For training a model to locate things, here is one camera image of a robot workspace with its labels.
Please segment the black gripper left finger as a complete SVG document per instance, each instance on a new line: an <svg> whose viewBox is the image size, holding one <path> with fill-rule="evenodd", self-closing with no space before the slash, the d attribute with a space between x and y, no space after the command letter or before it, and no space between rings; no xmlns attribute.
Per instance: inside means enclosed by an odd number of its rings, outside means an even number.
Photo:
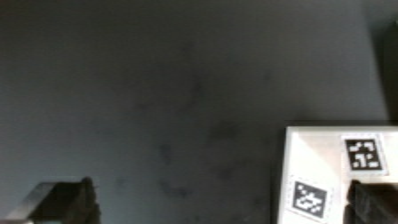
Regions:
<svg viewBox="0 0 398 224"><path fill-rule="evenodd" d="M98 224L92 179L39 183L0 224Z"/></svg>

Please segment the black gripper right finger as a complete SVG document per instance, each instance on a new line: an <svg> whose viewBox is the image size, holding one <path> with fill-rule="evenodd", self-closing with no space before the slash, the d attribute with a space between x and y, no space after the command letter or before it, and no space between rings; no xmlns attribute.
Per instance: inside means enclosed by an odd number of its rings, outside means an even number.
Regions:
<svg viewBox="0 0 398 224"><path fill-rule="evenodd" d="M343 224L398 224L398 183L350 183Z"/></svg>

